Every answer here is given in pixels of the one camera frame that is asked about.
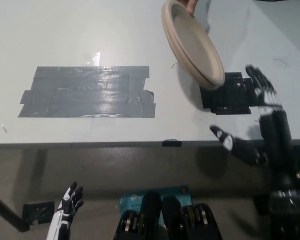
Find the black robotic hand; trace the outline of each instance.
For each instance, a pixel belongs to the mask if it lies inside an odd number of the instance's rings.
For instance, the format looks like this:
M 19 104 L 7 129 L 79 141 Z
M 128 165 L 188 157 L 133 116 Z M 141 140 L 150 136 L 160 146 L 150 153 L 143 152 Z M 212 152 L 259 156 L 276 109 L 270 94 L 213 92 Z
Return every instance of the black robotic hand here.
M 264 139 L 264 150 L 233 137 L 218 126 L 211 126 L 214 135 L 223 147 L 235 157 L 251 166 L 269 166 L 274 170 L 289 169 L 294 164 L 292 157 L 291 133 L 287 114 L 271 82 L 253 66 L 246 67 L 257 95 L 260 111 L 260 131 Z

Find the metal rod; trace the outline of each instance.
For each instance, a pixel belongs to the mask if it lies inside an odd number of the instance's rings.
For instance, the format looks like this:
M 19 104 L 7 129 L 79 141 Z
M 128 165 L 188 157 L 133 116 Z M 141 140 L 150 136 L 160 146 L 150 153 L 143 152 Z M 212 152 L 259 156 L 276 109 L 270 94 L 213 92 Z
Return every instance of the metal rod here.
M 15 214 L 6 204 L 0 200 L 0 216 L 15 227 L 19 232 L 28 231 L 29 224 L 27 224 L 21 217 Z

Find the floor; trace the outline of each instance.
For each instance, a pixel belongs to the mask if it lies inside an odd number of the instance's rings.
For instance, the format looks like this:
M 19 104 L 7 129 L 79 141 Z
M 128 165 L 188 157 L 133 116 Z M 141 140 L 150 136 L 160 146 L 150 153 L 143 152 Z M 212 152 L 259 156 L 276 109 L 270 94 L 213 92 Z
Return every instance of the floor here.
M 73 181 L 85 203 L 71 240 L 112 239 L 121 195 L 176 185 L 189 185 L 194 201 L 211 207 L 224 240 L 261 239 L 264 229 L 250 198 L 265 191 L 263 172 L 219 147 L 0 150 L 0 198 L 20 216 L 25 203 L 59 204 Z M 0 218 L 0 240 L 45 240 L 48 229 L 20 233 Z

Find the white robotic hand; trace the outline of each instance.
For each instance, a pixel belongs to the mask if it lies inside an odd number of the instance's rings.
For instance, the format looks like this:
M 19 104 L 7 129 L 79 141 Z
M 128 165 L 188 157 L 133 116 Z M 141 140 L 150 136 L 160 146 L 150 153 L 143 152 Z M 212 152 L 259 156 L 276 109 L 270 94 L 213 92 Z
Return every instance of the white robotic hand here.
M 76 191 L 77 183 L 74 182 L 65 192 L 58 209 L 53 215 L 46 240 L 70 239 L 70 226 L 78 209 L 84 204 L 83 187 Z

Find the gray tape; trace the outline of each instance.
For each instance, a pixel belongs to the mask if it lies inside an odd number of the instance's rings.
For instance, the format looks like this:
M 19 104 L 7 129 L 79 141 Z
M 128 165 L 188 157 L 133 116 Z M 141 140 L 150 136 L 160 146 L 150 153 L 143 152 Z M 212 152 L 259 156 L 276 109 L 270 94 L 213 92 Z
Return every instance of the gray tape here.
M 154 118 L 148 66 L 38 67 L 21 118 Z
M 124 92 L 141 91 L 145 87 L 144 78 L 88 79 L 88 78 L 34 78 L 33 91 L 51 92 L 56 89 L 69 90 L 121 90 Z
M 149 66 L 38 66 L 34 75 L 41 79 L 149 78 Z
M 142 90 L 122 92 L 119 90 L 72 90 L 59 88 L 54 91 L 31 91 L 23 93 L 20 104 L 119 104 L 119 103 L 153 104 L 154 94 Z
M 20 118 L 117 117 L 154 118 L 155 103 L 25 104 Z

